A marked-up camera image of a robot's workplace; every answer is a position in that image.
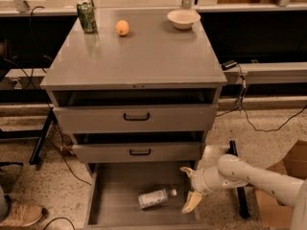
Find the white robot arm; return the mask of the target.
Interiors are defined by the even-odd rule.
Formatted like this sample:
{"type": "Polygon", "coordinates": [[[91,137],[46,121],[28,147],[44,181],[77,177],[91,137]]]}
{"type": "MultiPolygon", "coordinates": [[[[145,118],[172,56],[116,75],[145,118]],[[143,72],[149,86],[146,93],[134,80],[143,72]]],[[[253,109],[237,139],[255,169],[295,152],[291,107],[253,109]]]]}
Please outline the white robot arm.
{"type": "Polygon", "coordinates": [[[216,189],[251,184],[293,209],[290,230],[307,230],[307,180],[253,167],[232,154],[222,155],[210,168],[180,170],[187,174],[193,188],[181,209],[183,214],[191,213],[203,196],[216,189]]]}

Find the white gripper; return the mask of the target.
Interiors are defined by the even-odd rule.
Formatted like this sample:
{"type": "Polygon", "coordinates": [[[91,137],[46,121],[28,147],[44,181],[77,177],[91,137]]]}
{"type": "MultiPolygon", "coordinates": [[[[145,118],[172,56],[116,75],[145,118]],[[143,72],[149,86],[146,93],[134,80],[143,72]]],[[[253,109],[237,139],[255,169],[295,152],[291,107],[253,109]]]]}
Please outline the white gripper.
{"type": "Polygon", "coordinates": [[[212,191],[222,187],[224,177],[219,173],[216,166],[201,168],[196,171],[188,167],[181,167],[180,170],[191,178],[191,185],[194,192],[189,192],[181,212],[191,213],[201,202],[202,195],[208,195],[212,191]]]}

